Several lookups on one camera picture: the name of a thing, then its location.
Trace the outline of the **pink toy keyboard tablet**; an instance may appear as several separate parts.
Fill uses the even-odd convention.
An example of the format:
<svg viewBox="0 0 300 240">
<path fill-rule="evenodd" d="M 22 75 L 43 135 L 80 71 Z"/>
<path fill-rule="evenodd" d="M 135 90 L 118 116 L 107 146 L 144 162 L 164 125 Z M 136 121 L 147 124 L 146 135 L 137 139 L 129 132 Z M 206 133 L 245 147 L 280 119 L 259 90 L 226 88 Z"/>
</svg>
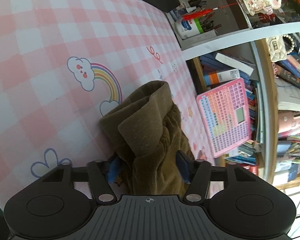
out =
<svg viewBox="0 0 300 240">
<path fill-rule="evenodd" d="M 242 78 L 199 94 L 196 102 L 213 157 L 250 139 L 248 99 Z"/>
</svg>

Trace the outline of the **pink checkered desk mat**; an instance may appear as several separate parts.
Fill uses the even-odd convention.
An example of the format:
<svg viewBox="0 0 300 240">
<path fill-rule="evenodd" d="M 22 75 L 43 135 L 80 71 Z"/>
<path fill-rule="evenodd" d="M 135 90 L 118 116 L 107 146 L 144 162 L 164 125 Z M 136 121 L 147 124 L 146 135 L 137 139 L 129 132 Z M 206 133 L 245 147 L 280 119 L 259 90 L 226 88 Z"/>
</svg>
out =
<svg viewBox="0 0 300 240">
<path fill-rule="evenodd" d="M 213 161 L 163 12 L 141 0 L 0 0 L 0 207 L 59 164 L 111 156 L 102 116 L 169 83 L 195 157 Z"/>
</svg>

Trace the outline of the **white bookshelf frame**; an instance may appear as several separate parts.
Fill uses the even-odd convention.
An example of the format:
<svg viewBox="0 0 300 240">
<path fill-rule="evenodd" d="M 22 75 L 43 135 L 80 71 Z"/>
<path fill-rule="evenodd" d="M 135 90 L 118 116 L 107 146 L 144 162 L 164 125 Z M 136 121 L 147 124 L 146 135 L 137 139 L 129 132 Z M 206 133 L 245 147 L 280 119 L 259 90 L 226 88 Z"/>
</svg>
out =
<svg viewBox="0 0 300 240">
<path fill-rule="evenodd" d="M 263 165 L 260 166 L 259 174 L 268 183 L 273 183 L 276 166 L 276 145 L 278 139 L 275 135 L 278 132 L 277 101 L 279 99 L 274 74 L 272 72 L 270 56 L 266 38 L 272 34 L 294 33 L 300 38 L 300 22 L 283 23 L 254 29 L 249 17 L 238 0 L 206 0 L 213 7 L 220 4 L 230 4 L 225 8 L 225 15 L 221 16 L 221 24 L 225 31 L 217 31 L 216 36 L 208 39 L 195 36 L 187 40 L 177 37 L 184 60 L 193 71 L 192 79 L 197 92 L 206 90 L 203 79 L 203 71 L 199 66 L 199 57 L 218 50 L 225 50 L 230 54 L 242 56 L 254 61 L 255 69 L 253 76 L 258 77 L 262 88 L 262 102 L 264 114 L 264 143 L 262 144 Z"/>
</svg>

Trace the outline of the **white green pen cup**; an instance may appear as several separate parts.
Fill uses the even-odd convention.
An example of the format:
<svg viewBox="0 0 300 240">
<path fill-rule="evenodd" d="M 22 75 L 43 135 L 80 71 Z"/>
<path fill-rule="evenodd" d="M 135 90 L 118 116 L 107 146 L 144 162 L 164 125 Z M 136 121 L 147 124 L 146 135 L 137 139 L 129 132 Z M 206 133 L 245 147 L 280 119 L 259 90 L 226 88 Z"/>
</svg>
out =
<svg viewBox="0 0 300 240">
<path fill-rule="evenodd" d="M 182 40 L 203 34 L 204 31 L 197 18 L 191 20 L 181 20 L 174 24 L 177 34 Z"/>
</svg>

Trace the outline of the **red dictionary books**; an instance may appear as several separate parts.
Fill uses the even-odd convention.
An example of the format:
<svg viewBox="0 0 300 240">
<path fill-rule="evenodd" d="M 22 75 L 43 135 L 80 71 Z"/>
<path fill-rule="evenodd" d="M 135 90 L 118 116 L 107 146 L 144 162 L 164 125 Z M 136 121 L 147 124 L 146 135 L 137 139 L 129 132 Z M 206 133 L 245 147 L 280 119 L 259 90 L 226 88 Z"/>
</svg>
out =
<svg viewBox="0 0 300 240">
<path fill-rule="evenodd" d="M 239 164 L 239 166 L 258 176 L 258 165 Z"/>
</svg>

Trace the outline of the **brown corduroy pants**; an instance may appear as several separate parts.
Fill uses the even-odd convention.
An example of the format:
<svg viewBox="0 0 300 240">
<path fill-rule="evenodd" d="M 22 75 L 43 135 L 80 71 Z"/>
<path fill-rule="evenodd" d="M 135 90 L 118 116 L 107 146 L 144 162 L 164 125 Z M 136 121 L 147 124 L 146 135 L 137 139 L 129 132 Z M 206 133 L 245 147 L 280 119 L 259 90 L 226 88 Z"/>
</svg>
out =
<svg viewBox="0 0 300 240">
<path fill-rule="evenodd" d="M 185 194 L 188 185 L 175 155 L 181 150 L 190 159 L 194 156 L 167 82 L 151 81 L 139 87 L 99 124 L 122 163 L 119 178 L 128 193 Z"/>
</svg>

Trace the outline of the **white leaning book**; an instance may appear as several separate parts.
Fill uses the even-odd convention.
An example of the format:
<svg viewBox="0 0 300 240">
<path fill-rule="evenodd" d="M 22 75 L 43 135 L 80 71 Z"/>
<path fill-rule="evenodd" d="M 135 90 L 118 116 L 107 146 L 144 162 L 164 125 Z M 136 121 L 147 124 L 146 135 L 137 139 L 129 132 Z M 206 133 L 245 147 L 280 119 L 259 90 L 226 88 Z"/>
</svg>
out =
<svg viewBox="0 0 300 240">
<path fill-rule="evenodd" d="M 236 68 L 236 69 L 244 72 L 248 76 L 251 76 L 254 71 L 254 69 L 252 67 L 250 67 L 248 64 L 245 64 L 241 61 L 233 59 L 232 57 L 226 56 L 222 53 L 216 53 L 215 59 L 229 67 Z"/>
</svg>

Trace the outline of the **orange white box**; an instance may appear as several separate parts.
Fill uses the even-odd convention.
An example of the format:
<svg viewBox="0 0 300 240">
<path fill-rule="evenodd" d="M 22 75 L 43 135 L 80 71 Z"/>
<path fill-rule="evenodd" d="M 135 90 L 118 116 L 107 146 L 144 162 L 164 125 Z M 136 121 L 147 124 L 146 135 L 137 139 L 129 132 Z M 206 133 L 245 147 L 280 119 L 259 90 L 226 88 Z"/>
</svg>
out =
<svg viewBox="0 0 300 240">
<path fill-rule="evenodd" d="M 223 82 L 228 82 L 240 78 L 238 69 L 229 69 L 218 72 L 210 72 L 204 74 L 203 79 L 207 86 L 216 85 Z"/>
</svg>

